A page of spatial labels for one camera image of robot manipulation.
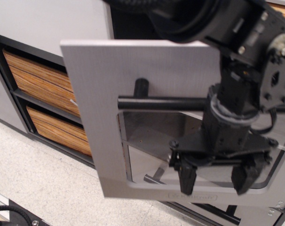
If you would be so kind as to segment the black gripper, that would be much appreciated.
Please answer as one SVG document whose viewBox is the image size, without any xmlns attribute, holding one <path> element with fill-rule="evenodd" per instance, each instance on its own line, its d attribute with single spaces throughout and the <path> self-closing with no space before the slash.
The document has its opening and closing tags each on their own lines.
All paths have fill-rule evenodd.
<svg viewBox="0 0 285 226">
<path fill-rule="evenodd" d="M 197 168 L 232 166 L 231 181 L 237 195 L 245 194 L 272 160 L 278 142 L 252 128 L 260 114 L 236 115 L 206 110 L 201 127 L 170 141 L 169 166 L 178 170 L 181 192 L 191 195 Z"/>
</svg>

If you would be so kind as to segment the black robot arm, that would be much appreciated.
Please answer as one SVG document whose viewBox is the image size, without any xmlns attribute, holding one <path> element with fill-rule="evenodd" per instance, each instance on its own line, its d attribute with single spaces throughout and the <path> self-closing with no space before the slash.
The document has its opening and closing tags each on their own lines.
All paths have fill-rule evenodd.
<svg viewBox="0 0 285 226">
<path fill-rule="evenodd" d="M 285 104 L 285 17 L 263 0 L 110 0 L 109 5 L 145 13 L 156 32 L 176 43 L 201 41 L 221 53 L 221 82 L 209 88 L 201 127 L 170 142 L 169 165 L 181 192 L 190 195 L 197 169 L 232 166 L 237 194 L 248 191 L 278 146 L 253 129 L 260 113 L 277 119 Z"/>
</svg>

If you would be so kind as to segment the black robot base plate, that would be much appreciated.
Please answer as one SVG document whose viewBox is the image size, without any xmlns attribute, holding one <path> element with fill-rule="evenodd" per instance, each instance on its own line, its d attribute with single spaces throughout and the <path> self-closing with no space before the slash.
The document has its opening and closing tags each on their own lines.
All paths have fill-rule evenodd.
<svg viewBox="0 0 285 226">
<path fill-rule="evenodd" d="M 17 207 L 21 209 L 23 212 L 25 212 L 27 216 L 30 218 L 32 226 L 51 226 L 51 224 L 49 224 L 47 221 L 41 219 L 39 216 L 36 216 L 35 214 L 28 211 L 27 209 L 20 206 L 19 204 L 12 201 L 11 199 L 9 199 L 8 203 L 9 203 L 9 206 Z M 19 213 L 11 211 L 11 210 L 9 211 L 9 221 L 11 223 L 17 223 L 21 226 L 29 225 L 27 221 L 24 219 L 24 217 L 22 217 Z"/>
</svg>

